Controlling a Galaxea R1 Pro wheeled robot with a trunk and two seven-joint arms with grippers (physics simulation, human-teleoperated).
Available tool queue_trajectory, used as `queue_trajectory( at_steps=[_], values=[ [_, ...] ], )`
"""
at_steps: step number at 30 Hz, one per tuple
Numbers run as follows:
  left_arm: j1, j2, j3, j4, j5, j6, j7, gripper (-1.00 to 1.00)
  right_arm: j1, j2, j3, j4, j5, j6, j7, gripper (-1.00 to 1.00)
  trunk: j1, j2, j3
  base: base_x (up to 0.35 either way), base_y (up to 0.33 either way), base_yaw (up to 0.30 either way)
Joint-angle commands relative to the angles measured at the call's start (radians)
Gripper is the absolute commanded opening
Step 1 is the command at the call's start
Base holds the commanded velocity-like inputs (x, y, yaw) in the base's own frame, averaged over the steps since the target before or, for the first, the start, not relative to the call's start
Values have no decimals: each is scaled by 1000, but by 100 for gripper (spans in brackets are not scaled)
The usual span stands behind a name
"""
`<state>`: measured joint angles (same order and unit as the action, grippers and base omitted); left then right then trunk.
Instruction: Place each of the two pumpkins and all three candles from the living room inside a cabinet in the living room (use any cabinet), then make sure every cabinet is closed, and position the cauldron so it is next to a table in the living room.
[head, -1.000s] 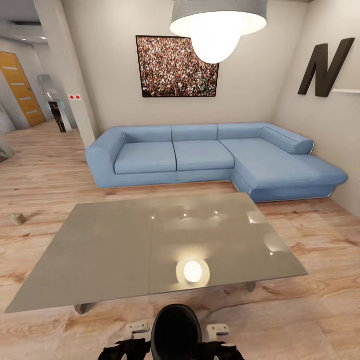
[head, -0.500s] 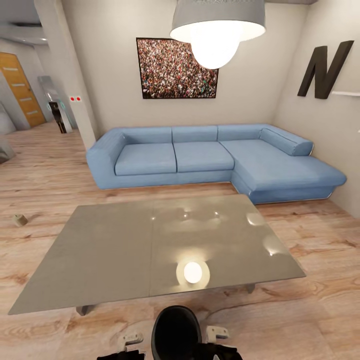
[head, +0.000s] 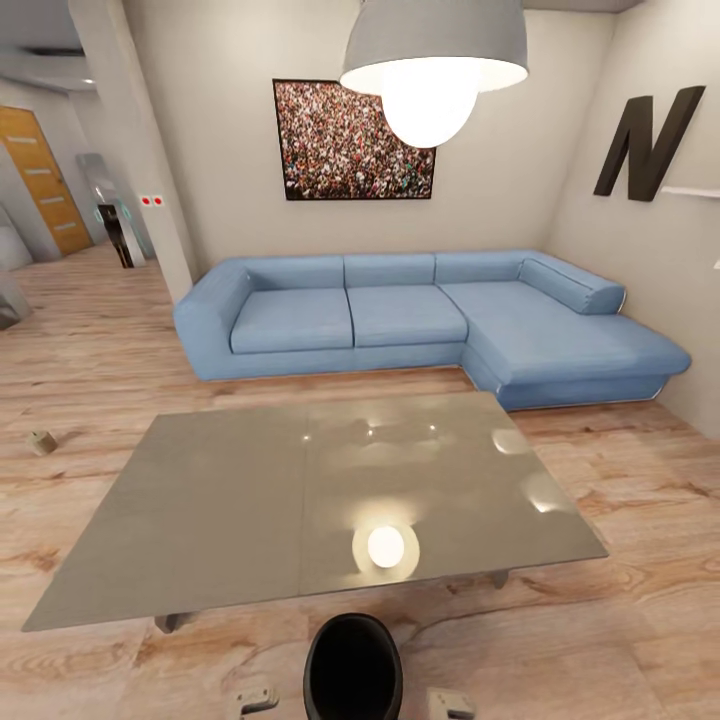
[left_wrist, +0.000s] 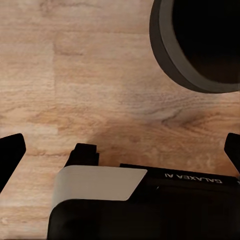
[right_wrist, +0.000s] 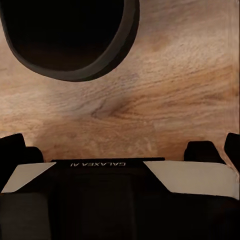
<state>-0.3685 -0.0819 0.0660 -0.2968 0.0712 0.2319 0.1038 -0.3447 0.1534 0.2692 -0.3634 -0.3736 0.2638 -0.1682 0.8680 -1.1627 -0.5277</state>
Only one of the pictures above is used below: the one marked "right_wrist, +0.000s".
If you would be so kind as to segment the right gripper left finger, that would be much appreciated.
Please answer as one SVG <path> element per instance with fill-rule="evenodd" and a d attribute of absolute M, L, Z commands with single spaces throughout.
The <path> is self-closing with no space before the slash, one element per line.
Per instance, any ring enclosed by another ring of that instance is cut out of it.
<path fill-rule="evenodd" d="M 21 133 L 0 138 L 0 193 L 26 152 Z"/>

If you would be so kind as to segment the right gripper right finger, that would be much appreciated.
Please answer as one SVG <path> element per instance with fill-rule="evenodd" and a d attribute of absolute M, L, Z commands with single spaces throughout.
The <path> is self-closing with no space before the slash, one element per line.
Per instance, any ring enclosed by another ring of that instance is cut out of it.
<path fill-rule="evenodd" d="M 227 135 L 224 151 L 240 173 L 240 135 L 229 133 Z"/>

